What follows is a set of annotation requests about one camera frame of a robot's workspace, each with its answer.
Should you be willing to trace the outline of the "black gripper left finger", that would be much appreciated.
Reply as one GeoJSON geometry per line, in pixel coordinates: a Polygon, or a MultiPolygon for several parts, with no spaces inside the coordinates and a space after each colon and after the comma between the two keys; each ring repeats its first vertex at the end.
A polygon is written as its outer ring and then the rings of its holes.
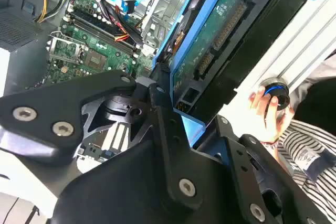
{"type": "Polygon", "coordinates": [[[12,156],[1,170],[16,191],[39,208],[55,210],[66,187],[81,176],[74,176],[72,163],[84,138],[123,119],[112,107],[116,98],[139,110],[124,117],[132,139],[120,154],[151,141],[167,166],[178,150],[190,148],[181,116],[157,83],[144,86],[112,70],[43,86],[1,98],[1,150],[12,156]]]}

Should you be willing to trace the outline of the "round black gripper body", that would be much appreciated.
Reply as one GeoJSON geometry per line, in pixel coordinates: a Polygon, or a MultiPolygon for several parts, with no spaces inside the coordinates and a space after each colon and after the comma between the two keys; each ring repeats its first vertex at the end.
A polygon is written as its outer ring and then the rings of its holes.
{"type": "Polygon", "coordinates": [[[164,166],[153,142],[71,182],[52,223],[234,223],[237,198],[220,156],[178,150],[164,166]]]}

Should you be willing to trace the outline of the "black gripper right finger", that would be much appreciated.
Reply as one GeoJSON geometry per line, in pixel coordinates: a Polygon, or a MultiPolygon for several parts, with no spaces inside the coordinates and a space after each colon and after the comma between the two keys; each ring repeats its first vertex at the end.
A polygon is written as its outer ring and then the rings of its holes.
{"type": "Polygon", "coordinates": [[[230,123],[214,118],[214,154],[230,170],[233,182],[234,223],[328,223],[275,159],[251,135],[237,138],[230,123]]]}

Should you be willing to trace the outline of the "person's hand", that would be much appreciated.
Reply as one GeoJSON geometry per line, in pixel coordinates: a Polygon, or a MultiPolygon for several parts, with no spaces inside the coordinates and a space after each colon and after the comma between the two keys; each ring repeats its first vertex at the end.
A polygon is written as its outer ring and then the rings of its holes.
{"type": "Polygon", "coordinates": [[[287,106],[283,115],[278,115],[278,98],[265,94],[260,86],[248,100],[248,126],[251,135],[261,142],[272,144],[288,128],[295,112],[287,106]]]}

